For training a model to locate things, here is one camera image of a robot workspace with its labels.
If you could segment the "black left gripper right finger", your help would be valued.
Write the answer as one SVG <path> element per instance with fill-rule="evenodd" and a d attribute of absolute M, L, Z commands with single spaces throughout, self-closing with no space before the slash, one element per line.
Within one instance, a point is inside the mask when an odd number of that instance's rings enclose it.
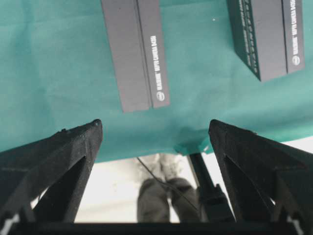
<path fill-rule="evenodd" d="M 313 220 L 313 156 L 219 120 L 209 137 L 238 221 Z"/>

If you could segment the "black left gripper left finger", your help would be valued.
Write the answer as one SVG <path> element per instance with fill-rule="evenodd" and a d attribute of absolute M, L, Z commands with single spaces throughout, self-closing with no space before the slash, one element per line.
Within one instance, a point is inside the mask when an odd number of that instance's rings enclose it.
<path fill-rule="evenodd" d="M 73 222 L 103 140 L 96 119 L 0 154 L 0 219 Z"/>

